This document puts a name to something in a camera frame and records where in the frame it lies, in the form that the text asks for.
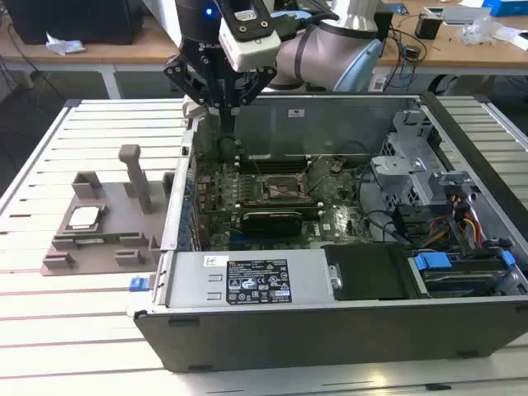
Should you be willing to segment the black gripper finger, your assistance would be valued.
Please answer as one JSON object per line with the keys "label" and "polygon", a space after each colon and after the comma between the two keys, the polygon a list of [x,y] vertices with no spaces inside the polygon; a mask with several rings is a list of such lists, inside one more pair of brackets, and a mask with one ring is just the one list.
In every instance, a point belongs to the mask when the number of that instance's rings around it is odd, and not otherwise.
{"label": "black gripper finger", "polygon": [[228,78],[228,132],[232,133],[241,106],[248,106],[276,76],[276,68],[232,72]]}
{"label": "black gripper finger", "polygon": [[195,65],[184,54],[178,54],[168,60],[163,72],[192,101],[217,116],[219,130],[227,133],[228,110],[214,66],[215,61],[209,54],[199,54]]}

